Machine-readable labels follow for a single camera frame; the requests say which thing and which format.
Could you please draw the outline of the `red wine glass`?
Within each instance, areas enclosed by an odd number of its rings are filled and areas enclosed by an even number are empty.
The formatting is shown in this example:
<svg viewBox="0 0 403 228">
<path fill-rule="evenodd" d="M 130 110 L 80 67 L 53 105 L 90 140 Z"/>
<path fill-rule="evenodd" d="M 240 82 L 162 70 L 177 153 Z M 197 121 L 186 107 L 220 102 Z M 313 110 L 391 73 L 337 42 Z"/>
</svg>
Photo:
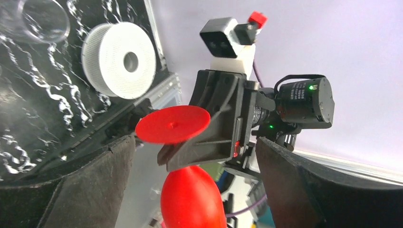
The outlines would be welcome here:
<svg viewBox="0 0 403 228">
<path fill-rule="evenodd" d="M 220 191 L 213 178 L 190 155 L 191 143 L 210 125 L 211 115 L 194 105 L 172 106 L 141 118 L 137 136 L 163 144 L 173 155 L 166 160 L 169 172 L 161 191 L 161 214 L 167 228 L 225 228 Z"/>
</svg>

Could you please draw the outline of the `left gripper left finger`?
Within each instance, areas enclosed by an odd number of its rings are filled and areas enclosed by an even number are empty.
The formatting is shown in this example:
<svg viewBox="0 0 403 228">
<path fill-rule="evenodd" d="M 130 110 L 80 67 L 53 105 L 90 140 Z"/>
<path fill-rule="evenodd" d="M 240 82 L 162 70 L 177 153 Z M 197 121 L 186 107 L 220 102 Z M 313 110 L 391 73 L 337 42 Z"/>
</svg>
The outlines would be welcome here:
<svg viewBox="0 0 403 228">
<path fill-rule="evenodd" d="M 28 180 L 0 186 L 3 228 L 113 228 L 135 153 L 127 135 Z"/>
</svg>

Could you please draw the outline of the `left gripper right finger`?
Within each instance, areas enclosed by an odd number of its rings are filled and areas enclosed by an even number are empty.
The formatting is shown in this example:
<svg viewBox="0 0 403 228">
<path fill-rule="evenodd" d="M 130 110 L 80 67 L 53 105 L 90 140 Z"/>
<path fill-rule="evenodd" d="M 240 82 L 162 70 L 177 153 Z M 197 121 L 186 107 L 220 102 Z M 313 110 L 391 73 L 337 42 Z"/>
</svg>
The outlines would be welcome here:
<svg viewBox="0 0 403 228">
<path fill-rule="evenodd" d="M 266 139 L 257 161 L 278 228 L 400 228 L 401 186 L 351 176 Z"/>
</svg>

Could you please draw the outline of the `clear champagne flute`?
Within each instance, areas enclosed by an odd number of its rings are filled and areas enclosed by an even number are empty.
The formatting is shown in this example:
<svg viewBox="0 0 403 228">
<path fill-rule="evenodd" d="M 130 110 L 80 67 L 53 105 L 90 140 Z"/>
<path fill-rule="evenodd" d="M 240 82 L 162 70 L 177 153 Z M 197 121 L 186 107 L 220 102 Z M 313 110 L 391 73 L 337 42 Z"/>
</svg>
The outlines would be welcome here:
<svg viewBox="0 0 403 228">
<path fill-rule="evenodd" d="M 68 37 L 70 21 L 56 0 L 2 0 L 0 33 L 22 43 L 58 43 Z"/>
</svg>

